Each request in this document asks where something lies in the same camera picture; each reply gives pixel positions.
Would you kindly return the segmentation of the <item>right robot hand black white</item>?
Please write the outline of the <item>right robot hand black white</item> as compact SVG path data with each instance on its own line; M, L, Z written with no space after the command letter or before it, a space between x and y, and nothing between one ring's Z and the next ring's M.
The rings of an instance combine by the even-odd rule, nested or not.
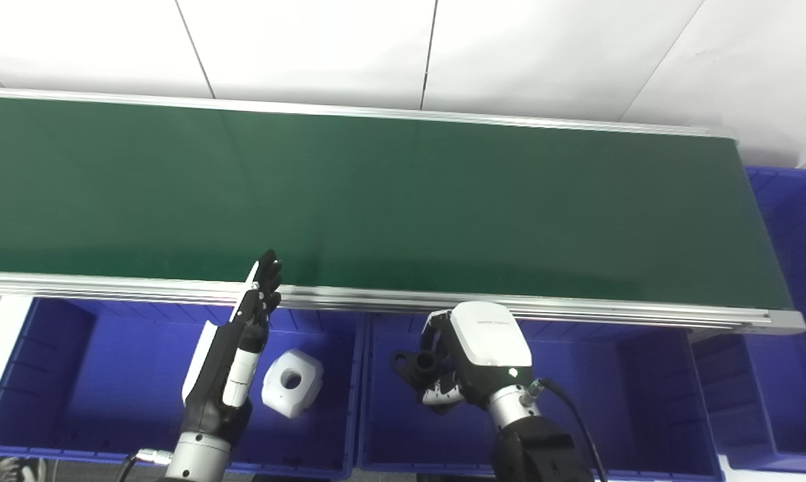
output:
M485 301L467 301L431 313L419 349L450 370L428 379L419 390L427 406L465 402L488 409L498 394L525 390L534 381L534 359L510 310Z

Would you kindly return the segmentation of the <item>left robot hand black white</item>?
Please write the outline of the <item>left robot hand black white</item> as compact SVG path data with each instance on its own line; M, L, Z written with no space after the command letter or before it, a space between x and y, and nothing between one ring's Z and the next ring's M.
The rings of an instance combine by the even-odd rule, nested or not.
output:
M216 437L234 446L252 412L251 384L270 332L270 317L283 297L283 266L272 249L252 265L240 302L217 327L197 380L185 402L182 433Z

